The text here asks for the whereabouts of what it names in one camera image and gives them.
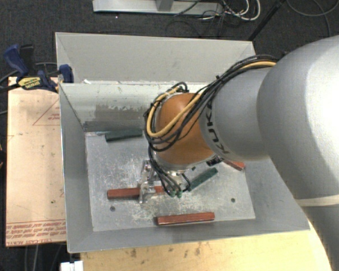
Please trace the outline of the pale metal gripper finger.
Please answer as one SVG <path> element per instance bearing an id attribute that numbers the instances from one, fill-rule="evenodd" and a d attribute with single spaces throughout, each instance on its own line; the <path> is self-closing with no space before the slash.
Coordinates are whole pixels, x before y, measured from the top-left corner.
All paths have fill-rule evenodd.
<path id="1" fill-rule="evenodd" d="M 153 183 L 149 181 L 143 181 L 138 183 L 141 193 L 155 193 L 156 189 Z"/>
<path id="2" fill-rule="evenodd" d="M 153 196 L 153 193 L 148 192 L 148 191 L 140 191 L 140 195 L 139 195 L 139 203 L 140 204 L 145 204 L 149 201 L 149 199 Z"/>

